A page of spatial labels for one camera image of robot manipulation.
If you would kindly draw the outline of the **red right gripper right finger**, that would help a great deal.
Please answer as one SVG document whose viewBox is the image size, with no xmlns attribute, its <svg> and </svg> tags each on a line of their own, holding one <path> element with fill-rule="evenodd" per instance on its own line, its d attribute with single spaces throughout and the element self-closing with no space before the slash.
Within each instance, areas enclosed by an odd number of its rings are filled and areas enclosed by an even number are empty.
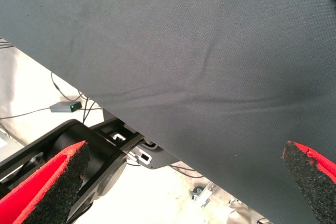
<svg viewBox="0 0 336 224">
<path fill-rule="evenodd" d="M 316 150 L 288 141 L 282 155 L 319 223 L 335 223 L 335 163 Z"/>
</svg>

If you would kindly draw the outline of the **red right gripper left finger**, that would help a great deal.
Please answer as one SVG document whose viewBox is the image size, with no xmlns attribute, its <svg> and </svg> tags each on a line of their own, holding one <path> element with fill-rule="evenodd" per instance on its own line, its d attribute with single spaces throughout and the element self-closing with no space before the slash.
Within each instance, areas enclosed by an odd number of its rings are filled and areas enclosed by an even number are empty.
<svg viewBox="0 0 336 224">
<path fill-rule="evenodd" d="M 64 148 L 1 199 L 1 223 L 66 223 L 89 161 L 86 141 Z"/>
</svg>

